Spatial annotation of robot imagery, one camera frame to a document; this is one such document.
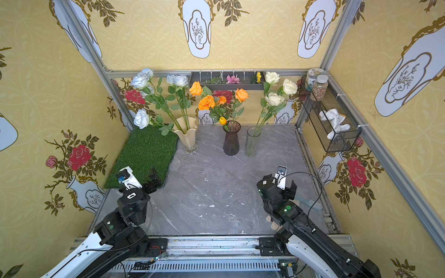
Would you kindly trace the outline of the yellow orange tulip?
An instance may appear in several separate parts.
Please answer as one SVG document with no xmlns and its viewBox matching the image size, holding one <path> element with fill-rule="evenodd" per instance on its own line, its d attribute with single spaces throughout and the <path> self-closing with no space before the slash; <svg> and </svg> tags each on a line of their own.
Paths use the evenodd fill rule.
<svg viewBox="0 0 445 278">
<path fill-rule="evenodd" d="M 220 117 L 219 123 L 226 132 L 230 132 L 230 128 L 228 126 L 228 122 L 227 122 L 226 118 Z"/>
</svg>

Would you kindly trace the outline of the white rose stem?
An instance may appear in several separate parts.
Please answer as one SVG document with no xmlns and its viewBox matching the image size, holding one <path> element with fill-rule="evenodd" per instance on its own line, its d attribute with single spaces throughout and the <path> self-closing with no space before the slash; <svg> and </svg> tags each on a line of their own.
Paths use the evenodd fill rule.
<svg viewBox="0 0 445 278">
<path fill-rule="evenodd" d="M 273 91 L 272 87 L 280 81 L 280 75 L 276 72 L 266 72 L 265 82 L 263 85 L 264 96 L 260 100 L 261 112 L 254 127 L 258 127 L 263 131 L 264 125 L 278 112 L 286 106 L 287 100 L 291 95 L 295 95 L 298 86 L 295 82 L 285 79 L 277 91 Z"/>
</svg>

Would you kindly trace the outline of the orange rose stem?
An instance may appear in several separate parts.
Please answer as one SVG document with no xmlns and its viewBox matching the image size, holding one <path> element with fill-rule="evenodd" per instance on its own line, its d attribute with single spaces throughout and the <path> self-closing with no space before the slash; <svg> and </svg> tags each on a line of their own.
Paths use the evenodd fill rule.
<svg viewBox="0 0 445 278">
<path fill-rule="evenodd" d="M 249 98 L 249 94 L 244 89 L 237 89 L 235 92 L 235 101 L 233 105 L 233 120 L 237 120 L 244 112 L 243 103 Z"/>
</svg>

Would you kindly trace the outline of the orange rose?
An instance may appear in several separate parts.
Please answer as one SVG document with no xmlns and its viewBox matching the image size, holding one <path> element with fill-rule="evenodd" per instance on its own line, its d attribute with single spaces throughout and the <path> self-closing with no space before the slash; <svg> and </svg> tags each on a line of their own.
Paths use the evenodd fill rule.
<svg viewBox="0 0 445 278">
<path fill-rule="evenodd" d="M 218 105 L 224 105 L 227 102 L 227 99 L 224 96 L 220 96 L 218 100 Z"/>
<path fill-rule="evenodd" d="M 203 92 L 202 86 L 198 81 L 195 81 L 189 89 L 189 93 L 192 96 L 200 96 L 202 92 Z"/>
</svg>

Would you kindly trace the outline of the orange marigold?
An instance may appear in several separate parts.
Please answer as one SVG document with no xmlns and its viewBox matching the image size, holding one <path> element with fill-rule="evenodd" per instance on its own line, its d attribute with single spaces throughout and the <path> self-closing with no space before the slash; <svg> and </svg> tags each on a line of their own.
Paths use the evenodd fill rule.
<svg viewBox="0 0 445 278">
<path fill-rule="evenodd" d="M 213 96 L 207 95 L 202 98 L 198 104 L 199 111 L 210 111 L 216 106 L 216 102 Z"/>
</svg>

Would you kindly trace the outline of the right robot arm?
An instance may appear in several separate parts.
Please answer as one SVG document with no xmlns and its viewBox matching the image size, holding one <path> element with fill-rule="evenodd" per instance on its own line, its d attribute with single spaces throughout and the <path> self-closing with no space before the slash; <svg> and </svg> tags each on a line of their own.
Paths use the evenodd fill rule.
<svg viewBox="0 0 445 278">
<path fill-rule="evenodd" d="M 321 231 L 295 203 L 297 185 L 278 187 L 280 178 L 270 174 L 257 183 L 264 210 L 279 229 L 274 238 L 279 252 L 302 259 L 323 278 L 380 278 L 378 266 L 362 261 Z"/>
</svg>

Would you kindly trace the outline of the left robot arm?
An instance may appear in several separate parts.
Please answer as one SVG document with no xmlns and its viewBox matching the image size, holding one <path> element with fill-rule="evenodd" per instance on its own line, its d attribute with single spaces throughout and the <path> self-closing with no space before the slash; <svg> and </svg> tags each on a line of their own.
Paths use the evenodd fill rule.
<svg viewBox="0 0 445 278">
<path fill-rule="evenodd" d="M 47 278 L 99 278 L 128 258 L 152 256 L 153 262 L 166 255 L 166 238 L 151 239 L 141 225 L 152 206 L 150 194 L 162 186 L 156 170 L 141 184 L 130 167 L 117 174 L 117 208 L 100 221 L 88 237 L 65 259 L 45 274 Z"/>
</svg>

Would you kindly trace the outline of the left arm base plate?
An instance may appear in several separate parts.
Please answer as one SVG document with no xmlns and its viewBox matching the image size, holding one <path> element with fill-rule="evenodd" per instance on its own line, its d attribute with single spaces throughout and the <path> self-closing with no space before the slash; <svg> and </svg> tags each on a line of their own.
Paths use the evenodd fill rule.
<svg viewBox="0 0 445 278">
<path fill-rule="evenodd" d="M 149 238 L 148 250 L 144 254 L 147 258 L 154 258 L 166 252 L 168 247 L 168 239 L 165 237 Z"/>
</svg>

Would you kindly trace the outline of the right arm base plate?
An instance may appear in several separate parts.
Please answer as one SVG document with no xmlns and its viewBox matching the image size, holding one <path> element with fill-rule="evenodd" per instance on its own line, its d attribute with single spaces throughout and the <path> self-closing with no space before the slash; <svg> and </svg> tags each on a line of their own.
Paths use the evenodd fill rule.
<svg viewBox="0 0 445 278">
<path fill-rule="evenodd" d="M 287 240 L 280 237 L 260 237 L 255 249 L 260 251 L 262 257 L 292 256 L 286 243 Z"/>
</svg>

